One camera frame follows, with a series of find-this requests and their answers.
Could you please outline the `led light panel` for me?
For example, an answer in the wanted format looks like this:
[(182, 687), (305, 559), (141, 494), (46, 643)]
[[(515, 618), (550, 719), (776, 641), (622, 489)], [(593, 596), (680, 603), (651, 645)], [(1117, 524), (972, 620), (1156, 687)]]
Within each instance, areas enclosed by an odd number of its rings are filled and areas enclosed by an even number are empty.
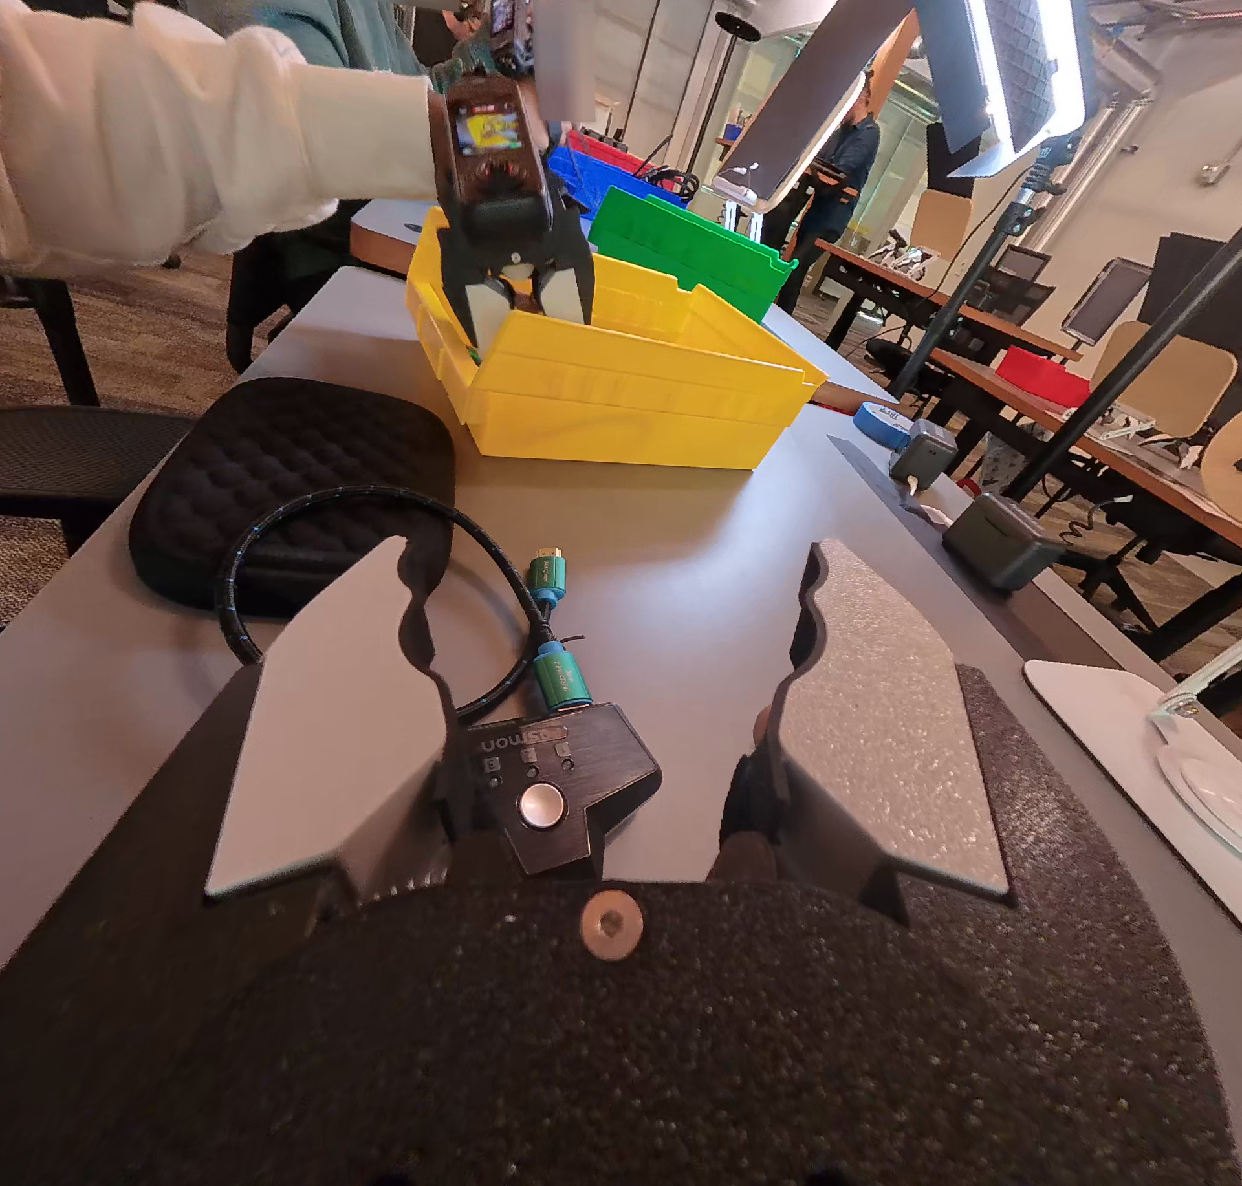
[(951, 180), (1068, 162), (1096, 115), (1085, 0), (912, 0)]

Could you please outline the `black monitor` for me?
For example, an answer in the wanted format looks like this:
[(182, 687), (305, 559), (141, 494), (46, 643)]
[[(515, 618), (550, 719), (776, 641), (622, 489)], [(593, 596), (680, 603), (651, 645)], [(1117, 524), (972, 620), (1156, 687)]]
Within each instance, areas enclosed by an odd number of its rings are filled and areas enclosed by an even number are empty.
[(1153, 324), (1224, 245), (1218, 237), (1169, 231), (1159, 237), (1138, 320)]

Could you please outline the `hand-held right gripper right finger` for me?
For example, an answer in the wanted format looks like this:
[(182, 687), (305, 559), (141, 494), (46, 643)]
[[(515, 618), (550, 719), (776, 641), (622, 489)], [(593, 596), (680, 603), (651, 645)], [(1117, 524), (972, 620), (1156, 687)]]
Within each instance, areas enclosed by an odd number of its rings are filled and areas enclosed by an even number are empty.
[(846, 542), (813, 542), (791, 673), (739, 761), (720, 863), (902, 906), (912, 878), (990, 904), (1011, 874), (957, 656)]

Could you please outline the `black video switch box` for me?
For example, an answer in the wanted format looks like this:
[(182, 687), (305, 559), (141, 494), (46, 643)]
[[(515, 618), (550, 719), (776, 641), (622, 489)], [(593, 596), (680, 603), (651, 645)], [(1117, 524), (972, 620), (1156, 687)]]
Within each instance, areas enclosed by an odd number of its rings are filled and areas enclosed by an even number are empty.
[(525, 878), (599, 880), (608, 836), (661, 787), (661, 769), (615, 703), (466, 727), (438, 774), (456, 844), (505, 839)]

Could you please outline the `yellow plastic bin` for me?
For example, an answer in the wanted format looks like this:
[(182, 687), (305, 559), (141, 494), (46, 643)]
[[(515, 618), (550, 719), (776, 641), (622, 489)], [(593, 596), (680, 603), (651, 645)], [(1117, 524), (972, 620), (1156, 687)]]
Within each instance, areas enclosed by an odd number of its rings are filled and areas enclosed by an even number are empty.
[(517, 311), (476, 356), (442, 288), (431, 205), (406, 304), (480, 454), (755, 470), (827, 375), (707, 286), (596, 254), (596, 313)]

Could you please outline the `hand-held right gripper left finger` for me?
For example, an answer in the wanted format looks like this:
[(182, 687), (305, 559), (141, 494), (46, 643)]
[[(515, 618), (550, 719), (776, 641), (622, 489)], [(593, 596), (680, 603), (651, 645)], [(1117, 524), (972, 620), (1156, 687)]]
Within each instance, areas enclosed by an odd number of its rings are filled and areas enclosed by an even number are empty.
[(458, 715), (411, 542), (385, 539), (260, 662), (206, 895), (333, 874), (360, 902), (444, 880), (442, 774)]

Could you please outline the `black floor lamp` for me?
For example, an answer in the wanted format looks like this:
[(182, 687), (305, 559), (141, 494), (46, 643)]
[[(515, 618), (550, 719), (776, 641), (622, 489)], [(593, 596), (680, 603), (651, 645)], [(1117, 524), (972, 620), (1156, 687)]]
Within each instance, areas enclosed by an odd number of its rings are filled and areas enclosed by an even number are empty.
[(709, 128), (710, 128), (710, 123), (712, 123), (712, 115), (714, 115), (714, 109), (717, 109), (717, 100), (718, 100), (718, 96), (723, 93), (723, 84), (726, 81), (726, 72), (731, 69), (731, 63), (732, 63), (732, 56), (736, 52), (739, 43), (755, 45), (755, 43), (759, 43), (763, 39), (760, 31), (752, 22), (749, 22), (747, 17), (743, 17), (739, 13), (718, 11), (714, 15), (714, 20), (717, 20), (717, 26), (725, 33), (723, 60), (720, 60), (720, 64), (717, 69), (714, 84), (712, 84), (710, 96), (709, 96), (709, 100), (704, 105), (704, 115), (702, 115), (702, 120), (698, 125), (698, 132), (696, 132), (694, 145), (691, 145), (689, 153), (684, 155), (684, 170), (687, 170), (687, 173), (694, 172), (694, 164), (698, 159), (698, 153), (704, 148), (704, 140), (707, 140), (707, 134), (709, 134)]

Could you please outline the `green plastic bin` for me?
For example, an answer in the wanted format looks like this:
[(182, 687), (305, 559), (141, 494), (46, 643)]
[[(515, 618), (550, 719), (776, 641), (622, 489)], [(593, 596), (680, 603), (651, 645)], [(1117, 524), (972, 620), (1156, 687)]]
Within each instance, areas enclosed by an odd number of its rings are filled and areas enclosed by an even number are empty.
[(682, 290), (707, 286), (757, 322), (797, 270), (774, 247), (675, 205), (661, 187), (636, 196), (611, 185), (589, 239), (602, 256), (673, 276)]

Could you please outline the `blue plastic bin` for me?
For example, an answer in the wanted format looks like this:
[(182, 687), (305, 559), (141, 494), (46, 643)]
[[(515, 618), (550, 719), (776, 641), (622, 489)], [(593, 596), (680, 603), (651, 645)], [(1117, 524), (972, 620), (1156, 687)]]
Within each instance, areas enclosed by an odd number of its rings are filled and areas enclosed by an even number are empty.
[(639, 199), (655, 196), (682, 209), (687, 207), (687, 199), (680, 193), (638, 177), (622, 168), (614, 168), (611, 164), (589, 153), (575, 152), (566, 144), (550, 152), (548, 170), (565, 183), (566, 193), (585, 217), (597, 216), (602, 204), (614, 187)]

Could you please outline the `dark box device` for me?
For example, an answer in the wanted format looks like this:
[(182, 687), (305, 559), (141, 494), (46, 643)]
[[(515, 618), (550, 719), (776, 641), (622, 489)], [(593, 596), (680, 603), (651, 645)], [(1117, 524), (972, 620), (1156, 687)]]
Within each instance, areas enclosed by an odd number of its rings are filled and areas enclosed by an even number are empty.
[(942, 531), (944, 548), (986, 587), (1013, 595), (1061, 561), (1064, 542), (1018, 502), (984, 491)]

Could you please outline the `black tripod light stand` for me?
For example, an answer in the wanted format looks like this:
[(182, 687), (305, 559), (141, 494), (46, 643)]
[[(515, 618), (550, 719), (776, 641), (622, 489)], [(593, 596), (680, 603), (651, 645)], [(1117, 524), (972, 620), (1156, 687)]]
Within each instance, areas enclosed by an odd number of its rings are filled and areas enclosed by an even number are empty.
[(933, 348), (940, 340), (952, 330), (957, 324), (966, 299), (971, 297), (972, 286), (981, 280), (981, 276), (988, 270), (993, 260), (998, 256), (1008, 237), (1022, 236), (1036, 216), (1036, 198), (1045, 193), (1061, 196), (1064, 193), (1064, 185), (1057, 183), (1053, 177), (1059, 170), (1072, 164), (1081, 144), (1081, 132), (1076, 134), (1057, 134), (1046, 139), (1027, 177), (1022, 180), (1013, 202), (1007, 204), (1001, 219), (993, 228), (986, 243), (974, 256), (974, 263), (966, 269), (961, 278), (954, 295), (946, 301), (946, 304), (935, 313), (929, 324), (923, 328), (921, 343), (913, 348), (903, 368), (890, 384), (890, 394), (895, 402), (902, 402), (906, 394), (915, 386), (923, 365), (932, 356)]
[(1237, 230), (1213, 256), (1210, 263), (1171, 299), (1169, 307), (1136, 343), (1121, 363), (1089, 394), (1084, 405), (1045, 442), (1042, 450), (1003, 489), (1005, 497), (1020, 502), (1053, 468), (1072, 450), (1084, 434), (1114, 405), (1126, 389), (1146, 371), (1156, 356), (1194, 320), (1210, 301), (1240, 270), (1240, 230)]

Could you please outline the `wooden chair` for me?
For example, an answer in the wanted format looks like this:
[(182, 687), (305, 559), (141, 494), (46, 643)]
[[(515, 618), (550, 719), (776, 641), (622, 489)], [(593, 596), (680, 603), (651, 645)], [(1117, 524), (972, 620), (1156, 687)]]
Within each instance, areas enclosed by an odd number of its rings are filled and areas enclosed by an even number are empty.
[(968, 196), (923, 189), (913, 214), (909, 245), (933, 258), (952, 260), (972, 230), (972, 211), (974, 204)]
[(1201, 431), (1237, 373), (1228, 350), (1176, 335), (1115, 400), (1150, 418), (1162, 434)]

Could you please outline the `black quilted wrist rest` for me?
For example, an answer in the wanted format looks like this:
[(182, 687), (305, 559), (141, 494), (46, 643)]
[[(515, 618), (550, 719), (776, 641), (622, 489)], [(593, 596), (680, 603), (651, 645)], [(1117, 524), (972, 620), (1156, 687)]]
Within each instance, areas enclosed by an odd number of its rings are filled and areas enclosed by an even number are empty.
[[(243, 381), (220, 397), (141, 495), (129, 553), (165, 600), (211, 610), (226, 550), (294, 497), (380, 483), (456, 505), (456, 447), (442, 418), (376, 391), (297, 376)], [(452, 557), (450, 522), (392, 500), (344, 500), (268, 531), (238, 575), (245, 618), (290, 620), (381, 540), (411, 540), (433, 590)]]

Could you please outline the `person's left forearm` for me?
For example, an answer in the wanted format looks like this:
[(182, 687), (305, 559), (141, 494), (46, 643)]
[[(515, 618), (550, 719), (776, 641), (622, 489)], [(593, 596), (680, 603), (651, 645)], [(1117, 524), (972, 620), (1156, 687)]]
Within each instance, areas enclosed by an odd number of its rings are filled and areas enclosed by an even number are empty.
[(317, 67), (272, 28), (3, 0), (3, 273), (231, 254), (340, 199), (433, 198), (430, 100), (422, 77)]

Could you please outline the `black office chair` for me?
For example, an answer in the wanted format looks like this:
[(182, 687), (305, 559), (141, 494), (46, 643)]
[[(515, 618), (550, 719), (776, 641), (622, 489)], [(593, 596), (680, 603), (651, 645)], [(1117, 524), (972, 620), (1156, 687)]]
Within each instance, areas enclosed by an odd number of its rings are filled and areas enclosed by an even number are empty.
[(34, 311), (69, 396), (66, 405), (3, 409), (3, 516), (59, 522), (72, 554), (194, 418), (101, 408), (65, 282), (5, 276), (3, 309)]

